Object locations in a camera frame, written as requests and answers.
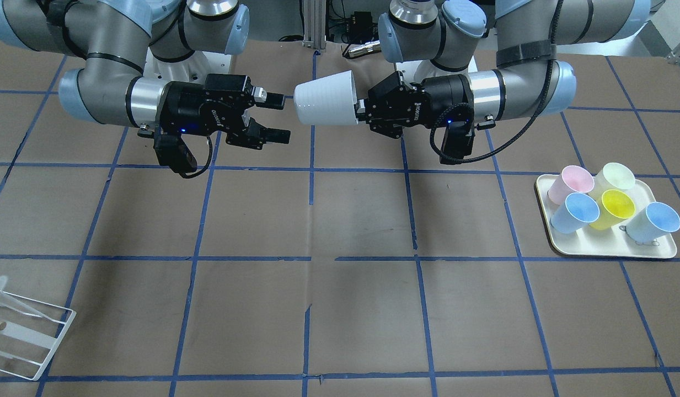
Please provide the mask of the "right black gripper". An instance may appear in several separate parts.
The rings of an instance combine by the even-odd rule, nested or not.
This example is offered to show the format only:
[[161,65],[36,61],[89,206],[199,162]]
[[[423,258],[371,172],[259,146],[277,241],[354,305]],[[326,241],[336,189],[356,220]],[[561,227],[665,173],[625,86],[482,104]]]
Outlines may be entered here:
[[245,115],[252,106],[283,110],[285,95],[254,87],[247,75],[209,74],[203,84],[169,82],[163,91],[158,131],[206,137],[221,131],[229,145],[246,148],[289,144],[289,130],[264,127]]

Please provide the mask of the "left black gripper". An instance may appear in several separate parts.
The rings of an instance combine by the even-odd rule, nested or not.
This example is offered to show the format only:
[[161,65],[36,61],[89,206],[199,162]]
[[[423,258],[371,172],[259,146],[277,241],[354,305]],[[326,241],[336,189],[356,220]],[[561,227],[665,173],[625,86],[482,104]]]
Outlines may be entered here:
[[466,75],[436,76],[410,84],[395,71],[369,89],[368,98],[355,103],[355,116],[375,133],[400,138],[404,127],[430,128],[445,109],[460,103],[473,103]]

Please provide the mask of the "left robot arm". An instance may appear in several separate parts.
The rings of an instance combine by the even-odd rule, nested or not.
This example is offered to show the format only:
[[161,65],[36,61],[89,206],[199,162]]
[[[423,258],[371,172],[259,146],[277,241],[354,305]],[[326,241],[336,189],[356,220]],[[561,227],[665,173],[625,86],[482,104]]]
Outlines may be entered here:
[[558,48],[630,37],[649,9],[648,1],[496,1],[488,15],[471,1],[392,1],[378,39],[396,71],[357,103],[357,118],[398,138],[459,103],[479,127],[557,114],[577,91]]

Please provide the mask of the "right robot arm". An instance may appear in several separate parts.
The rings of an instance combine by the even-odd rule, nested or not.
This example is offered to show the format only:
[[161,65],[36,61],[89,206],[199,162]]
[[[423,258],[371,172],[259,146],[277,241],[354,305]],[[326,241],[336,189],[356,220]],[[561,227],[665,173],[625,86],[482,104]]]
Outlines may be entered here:
[[205,52],[238,55],[249,19],[237,1],[0,1],[0,40],[85,60],[59,85],[61,105],[75,118],[152,127],[142,135],[157,150],[183,150],[183,134],[214,132],[226,133],[229,145],[260,150],[289,143],[290,133],[262,126],[247,110],[282,110],[282,94],[244,75],[205,73],[196,82],[144,76],[149,53],[169,65]]

